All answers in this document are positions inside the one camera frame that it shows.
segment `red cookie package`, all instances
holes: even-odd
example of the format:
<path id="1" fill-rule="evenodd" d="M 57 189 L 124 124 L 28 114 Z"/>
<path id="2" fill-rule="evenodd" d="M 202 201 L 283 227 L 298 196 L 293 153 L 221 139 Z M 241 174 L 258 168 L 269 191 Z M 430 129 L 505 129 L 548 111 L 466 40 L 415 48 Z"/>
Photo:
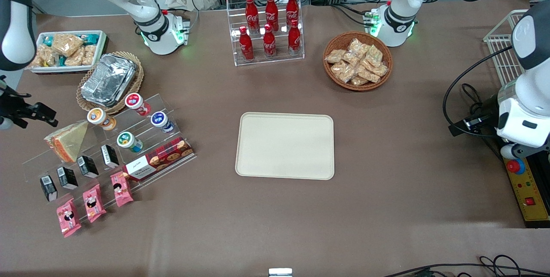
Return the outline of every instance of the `red cookie package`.
<path id="1" fill-rule="evenodd" d="M 124 176 L 124 172 L 118 172 L 111 175 L 110 181 L 113 183 L 114 198 L 116 199 L 116 205 L 118 207 L 134 200 L 130 194 L 130 185 Z"/>
<path id="2" fill-rule="evenodd" d="M 63 237 L 73 234 L 80 228 L 80 220 L 76 215 L 76 207 L 73 201 L 74 198 L 57 208 L 57 217 L 59 218 L 59 225 L 61 226 Z"/>
<path id="3" fill-rule="evenodd" d="M 94 222 L 101 215 L 106 213 L 103 203 L 101 202 L 100 185 L 97 184 L 92 189 L 82 194 L 84 204 L 86 204 L 86 215 L 90 222 Z"/>

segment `yellow control panel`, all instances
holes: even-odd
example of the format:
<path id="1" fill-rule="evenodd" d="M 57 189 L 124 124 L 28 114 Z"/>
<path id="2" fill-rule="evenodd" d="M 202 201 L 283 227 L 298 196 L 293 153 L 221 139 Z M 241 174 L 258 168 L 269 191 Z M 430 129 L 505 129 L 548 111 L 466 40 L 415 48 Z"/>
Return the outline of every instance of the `yellow control panel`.
<path id="1" fill-rule="evenodd" d="M 506 170 L 510 177 L 510 182 L 519 203 L 523 219 L 526 222 L 549 220 L 548 211 L 546 211 L 527 161 L 525 159 L 504 159 L 504 164 L 506 165 Z"/>

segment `white plastic tray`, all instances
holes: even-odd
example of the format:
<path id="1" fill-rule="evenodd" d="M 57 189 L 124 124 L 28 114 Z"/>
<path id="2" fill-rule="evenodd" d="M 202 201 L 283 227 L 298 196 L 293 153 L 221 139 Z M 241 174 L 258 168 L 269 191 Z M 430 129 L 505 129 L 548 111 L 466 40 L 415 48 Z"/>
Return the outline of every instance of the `white plastic tray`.
<path id="1" fill-rule="evenodd" d="M 40 44 L 44 43 L 45 37 L 52 37 L 55 35 L 55 33 L 69 33 L 69 34 L 99 34 L 100 38 L 98 39 L 98 43 L 96 44 L 96 52 L 94 53 L 94 59 L 92 60 L 92 64 L 88 66 L 65 66 L 65 67 L 34 67 L 31 69 L 31 72 L 37 73 L 37 74 L 67 74 L 67 73 L 81 73 L 88 71 L 92 68 L 92 66 L 96 63 L 98 63 L 99 59 L 101 58 L 101 54 L 103 52 L 104 46 L 105 46 L 105 40 L 107 39 L 107 35 L 101 31 L 101 30 L 81 30 L 81 31 L 62 31 L 62 32 L 42 32 L 38 35 L 38 38 L 36 38 L 36 46 L 38 47 Z"/>
<path id="2" fill-rule="evenodd" d="M 244 113 L 235 171 L 243 177 L 328 180 L 334 122 L 327 115 Z"/>

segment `white wire rack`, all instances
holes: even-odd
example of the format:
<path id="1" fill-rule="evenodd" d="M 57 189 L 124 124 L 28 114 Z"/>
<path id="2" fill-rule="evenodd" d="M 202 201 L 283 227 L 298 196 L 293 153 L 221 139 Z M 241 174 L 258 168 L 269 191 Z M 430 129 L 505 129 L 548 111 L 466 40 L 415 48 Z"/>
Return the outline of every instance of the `white wire rack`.
<path id="1" fill-rule="evenodd" d="M 487 43 L 491 54 L 511 45 L 512 30 L 526 11 L 526 9 L 511 11 L 497 24 L 497 26 L 495 26 L 495 28 L 487 33 L 483 41 Z M 517 57 L 513 50 L 507 50 L 506 52 L 498 54 L 493 57 L 493 62 L 495 63 L 498 77 L 503 86 L 525 72 L 519 64 L 519 61 L 517 61 Z"/>

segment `white container box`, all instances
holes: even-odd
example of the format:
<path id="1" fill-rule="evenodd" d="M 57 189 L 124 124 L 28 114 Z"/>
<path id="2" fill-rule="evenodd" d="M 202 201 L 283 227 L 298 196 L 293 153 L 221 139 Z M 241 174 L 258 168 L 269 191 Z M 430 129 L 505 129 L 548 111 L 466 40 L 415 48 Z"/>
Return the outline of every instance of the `white container box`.
<path id="1" fill-rule="evenodd" d="M 98 39 L 98 43 L 96 44 L 96 52 L 94 54 L 94 59 L 92 60 L 92 64 L 88 66 L 34 67 L 30 69 L 31 72 L 37 73 L 37 74 L 84 73 L 90 70 L 92 66 L 94 66 L 94 64 L 96 64 L 101 58 L 101 55 L 103 54 L 105 42 L 107 40 L 107 35 L 103 31 L 81 30 L 81 31 L 62 31 L 62 32 L 42 32 L 41 34 L 38 35 L 38 38 L 36 38 L 36 46 L 38 47 L 40 44 L 43 44 L 45 37 L 53 37 L 56 33 L 69 33 L 69 34 L 75 34 L 77 36 L 81 34 L 99 34 L 100 38 Z"/>

